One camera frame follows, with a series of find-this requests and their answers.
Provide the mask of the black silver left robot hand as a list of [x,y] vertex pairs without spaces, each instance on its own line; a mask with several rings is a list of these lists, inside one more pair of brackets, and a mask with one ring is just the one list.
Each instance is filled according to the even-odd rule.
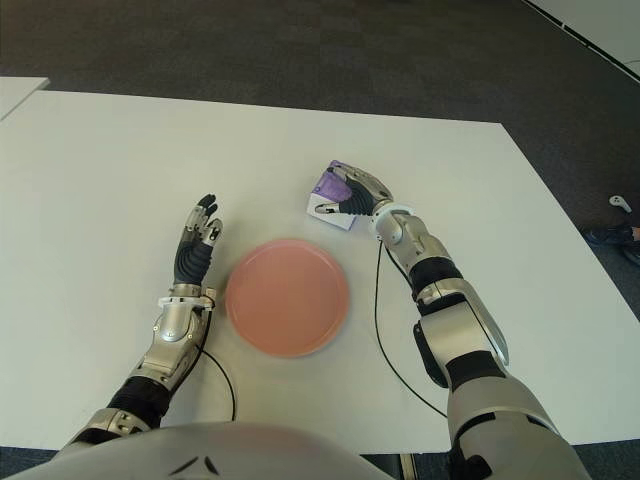
[[215,217],[217,209],[216,196],[208,193],[189,213],[174,258],[174,285],[202,285],[223,230],[222,221]]

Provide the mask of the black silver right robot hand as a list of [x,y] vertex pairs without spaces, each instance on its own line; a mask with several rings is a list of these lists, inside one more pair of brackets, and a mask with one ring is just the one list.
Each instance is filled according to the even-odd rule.
[[379,207],[393,202],[390,190],[362,169],[338,164],[329,166],[326,172],[339,179],[349,189],[350,195],[339,202],[316,206],[314,211],[318,214],[373,216]]

